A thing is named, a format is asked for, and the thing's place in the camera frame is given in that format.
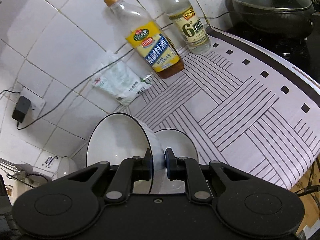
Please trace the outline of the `small white bowl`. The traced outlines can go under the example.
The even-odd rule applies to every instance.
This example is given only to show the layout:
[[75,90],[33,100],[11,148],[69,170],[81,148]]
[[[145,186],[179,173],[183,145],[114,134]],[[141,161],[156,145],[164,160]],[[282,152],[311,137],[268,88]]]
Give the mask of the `small white bowl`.
[[[199,161],[197,149],[192,140],[183,132],[175,129],[162,129],[155,133],[163,150],[171,148],[175,157],[188,157]],[[161,184],[160,194],[184,193],[185,185],[181,180],[170,181],[167,178],[167,171],[164,169],[164,176]]]

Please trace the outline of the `black wok with lid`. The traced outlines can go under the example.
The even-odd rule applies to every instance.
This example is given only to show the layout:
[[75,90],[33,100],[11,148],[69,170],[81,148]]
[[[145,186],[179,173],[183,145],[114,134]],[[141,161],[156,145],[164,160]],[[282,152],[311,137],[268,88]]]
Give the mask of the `black wok with lid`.
[[242,22],[265,33],[306,38],[313,31],[311,0],[231,0]]

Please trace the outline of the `striped table mat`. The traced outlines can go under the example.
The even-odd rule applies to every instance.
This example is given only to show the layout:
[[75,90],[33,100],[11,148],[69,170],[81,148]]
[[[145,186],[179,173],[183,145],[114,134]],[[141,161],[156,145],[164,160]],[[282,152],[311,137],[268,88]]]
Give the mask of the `striped table mat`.
[[218,160],[292,188],[319,155],[319,84],[278,55],[221,31],[211,48],[180,49],[184,70],[121,112],[153,131],[184,132],[199,161]]

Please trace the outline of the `clear vinegar bottle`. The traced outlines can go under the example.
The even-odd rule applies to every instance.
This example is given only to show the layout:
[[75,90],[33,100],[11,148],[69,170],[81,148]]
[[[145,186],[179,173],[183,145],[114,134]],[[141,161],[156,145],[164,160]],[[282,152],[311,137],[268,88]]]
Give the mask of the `clear vinegar bottle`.
[[210,39],[189,0],[157,0],[193,54],[210,49]]

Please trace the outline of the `black power adapter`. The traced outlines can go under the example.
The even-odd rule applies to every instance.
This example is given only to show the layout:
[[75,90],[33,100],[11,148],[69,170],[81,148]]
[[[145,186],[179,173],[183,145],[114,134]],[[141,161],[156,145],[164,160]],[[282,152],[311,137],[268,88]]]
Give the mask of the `black power adapter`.
[[16,120],[18,123],[22,123],[30,107],[31,101],[25,96],[20,96],[12,113],[12,118]]

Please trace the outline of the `white wall socket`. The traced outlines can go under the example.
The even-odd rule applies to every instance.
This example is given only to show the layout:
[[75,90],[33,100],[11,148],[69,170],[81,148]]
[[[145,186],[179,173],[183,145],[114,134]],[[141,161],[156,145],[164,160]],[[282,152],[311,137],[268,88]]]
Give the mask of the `white wall socket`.
[[31,101],[30,109],[28,110],[27,116],[32,120],[36,120],[40,116],[40,113],[43,110],[46,101],[25,87],[22,89],[20,95]]

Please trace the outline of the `yellow label oil bottle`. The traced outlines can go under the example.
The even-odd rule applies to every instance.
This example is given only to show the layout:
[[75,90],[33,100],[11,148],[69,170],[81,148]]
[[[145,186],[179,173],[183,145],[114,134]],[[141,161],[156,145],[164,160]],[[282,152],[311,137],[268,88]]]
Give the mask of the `yellow label oil bottle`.
[[127,42],[161,79],[184,69],[172,42],[145,9],[124,0],[104,2],[115,15]]

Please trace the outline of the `white ribbed bowl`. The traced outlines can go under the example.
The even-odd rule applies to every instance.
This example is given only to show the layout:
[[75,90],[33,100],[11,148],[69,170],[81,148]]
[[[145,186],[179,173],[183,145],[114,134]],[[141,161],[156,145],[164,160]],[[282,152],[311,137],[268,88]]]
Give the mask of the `white ribbed bowl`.
[[110,114],[97,124],[88,142],[86,165],[100,161],[119,165],[127,158],[144,157],[146,150],[151,151],[153,180],[136,182],[133,191],[158,194],[165,173],[163,148],[146,124],[126,113]]

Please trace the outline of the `white salt bag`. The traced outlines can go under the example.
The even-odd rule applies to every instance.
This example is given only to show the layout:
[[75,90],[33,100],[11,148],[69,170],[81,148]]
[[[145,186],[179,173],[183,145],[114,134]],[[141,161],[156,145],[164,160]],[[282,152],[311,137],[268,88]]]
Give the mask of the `white salt bag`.
[[95,71],[97,73],[91,77],[92,86],[124,106],[152,87],[111,51],[106,52]]

